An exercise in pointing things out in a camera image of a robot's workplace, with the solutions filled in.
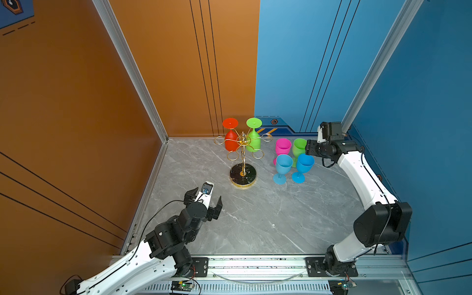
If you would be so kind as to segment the blue wine glass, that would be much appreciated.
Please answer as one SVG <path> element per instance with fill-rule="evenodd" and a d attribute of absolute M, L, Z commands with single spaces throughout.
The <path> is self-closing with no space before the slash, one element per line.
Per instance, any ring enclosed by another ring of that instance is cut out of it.
<path fill-rule="evenodd" d="M 311 170 L 314 163 L 315 159 L 313 156 L 306 154 L 298 156 L 296 163 L 297 172 L 292 174 L 292 180 L 297 184 L 305 182 L 305 174 Z"/>
<path fill-rule="evenodd" d="M 293 164 L 292 158 L 287 154 L 277 156 L 275 168 L 277 173 L 273 176 L 273 181 L 278 185 L 286 183 L 286 174 L 291 170 Z"/>

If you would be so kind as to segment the green wine glass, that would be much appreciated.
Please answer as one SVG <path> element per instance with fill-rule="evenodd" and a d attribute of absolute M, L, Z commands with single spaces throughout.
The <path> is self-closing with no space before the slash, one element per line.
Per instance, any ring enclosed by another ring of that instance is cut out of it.
<path fill-rule="evenodd" d="M 261 148 L 261 138 L 256 129 L 260 128 L 262 124 L 262 120 L 258 118 L 250 118 L 247 120 L 247 126 L 250 128 L 247 136 L 249 142 L 247 150 L 249 152 L 256 152 Z"/>
<path fill-rule="evenodd" d="M 298 157 L 301 154 L 306 153 L 306 144 L 307 144 L 307 140 L 305 140 L 303 138 L 297 138 L 293 141 L 293 144 L 292 144 L 292 154 L 293 154 L 292 167 L 296 167 Z"/>

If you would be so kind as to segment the magenta wine glass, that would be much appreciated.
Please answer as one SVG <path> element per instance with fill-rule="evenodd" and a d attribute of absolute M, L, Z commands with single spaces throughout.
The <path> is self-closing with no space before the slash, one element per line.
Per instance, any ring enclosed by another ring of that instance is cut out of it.
<path fill-rule="evenodd" d="M 291 151 L 292 142 L 286 138 L 279 138 L 275 145 L 276 156 L 273 160 L 273 164 L 276 165 L 277 157 L 280 155 L 289 155 Z"/>

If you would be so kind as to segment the red wine glass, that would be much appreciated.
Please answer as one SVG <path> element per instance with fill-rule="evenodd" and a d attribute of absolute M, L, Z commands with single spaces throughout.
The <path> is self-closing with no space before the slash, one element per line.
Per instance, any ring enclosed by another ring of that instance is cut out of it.
<path fill-rule="evenodd" d="M 222 124 L 225 129 L 229 130 L 224 138 L 224 145 L 226 150 L 229 152 L 237 151 L 238 147 L 240 146 L 238 143 L 239 135 L 236 132 L 236 128 L 238 127 L 238 120 L 235 118 L 227 118 L 223 120 Z"/>

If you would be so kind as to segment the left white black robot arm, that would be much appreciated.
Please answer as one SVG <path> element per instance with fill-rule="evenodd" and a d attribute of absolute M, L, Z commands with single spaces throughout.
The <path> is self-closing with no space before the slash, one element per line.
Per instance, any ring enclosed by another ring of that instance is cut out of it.
<path fill-rule="evenodd" d="M 127 255 L 101 273 L 83 280 L 74 275 L 60 288 L 61 295 L 133 295 L 144 287 L 191 270 L 192 256 L 186 248 L 195 241 L 203 223 L 218 219 L 222 200 L 210 205 L 214 184 L 185 193 L 179 215 L 158 224 Z"/>

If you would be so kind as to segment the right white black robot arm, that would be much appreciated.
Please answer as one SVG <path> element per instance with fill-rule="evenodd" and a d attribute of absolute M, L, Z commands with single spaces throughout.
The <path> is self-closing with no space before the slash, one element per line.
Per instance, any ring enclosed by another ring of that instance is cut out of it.
<path fill-rule="evenodd" d="M 379 245 L 400 242 L 406 235 L 413 209 L 400 202 L 375 175 L 365 152 L 345 139 L 339 122 L 322 122 L 316 140 L 309 140 L 306 155 L 337 164 L 349 177 L 365 211 L 355 220 L 353 232 L 328 247 L 322 269 L 329 276 L 345 275 L 359 257 Z"/>

